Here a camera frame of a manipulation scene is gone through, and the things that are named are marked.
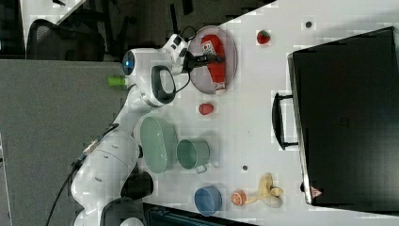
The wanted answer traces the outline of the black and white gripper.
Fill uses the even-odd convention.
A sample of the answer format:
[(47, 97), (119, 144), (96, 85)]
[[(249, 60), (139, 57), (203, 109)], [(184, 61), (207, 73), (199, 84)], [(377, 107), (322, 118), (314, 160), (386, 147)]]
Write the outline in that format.
[[(188, 48), (189, 43), (177, 34), (173, 34), (162, 47), (163, 51), (170, 54), (170, 71), (173, 75), (189, 73), (192, 71), (192, 68), (189, 67), (189, 59), (192, 57), (192, 54), (188, 51)], [(224, 61), (224, 57), (217, 55), (202, 55), (195, 56), (195, 60), (201, 62), (195, 62), (194, 68), (200, 68), (210, 64), (218, 64), (219, 62), (217, 61)]]

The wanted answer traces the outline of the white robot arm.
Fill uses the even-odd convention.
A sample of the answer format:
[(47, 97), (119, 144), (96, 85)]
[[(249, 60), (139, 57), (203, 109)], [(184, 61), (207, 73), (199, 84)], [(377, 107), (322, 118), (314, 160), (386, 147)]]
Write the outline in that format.
[(224, 60), (217, 51), (193, 55), (177, 34), (160, 49), (127, 51), (122, 60), (126, 101), (110, 130), (93, 140), (76, 162), (71, 193), (83, 210), (72, 226), (144, 226), (134, 201), (121, 195), (139, 155), (133, 130), (141, 117), (174, 100), (177, 90), (166, 90), (163, 75), (174, 77)]

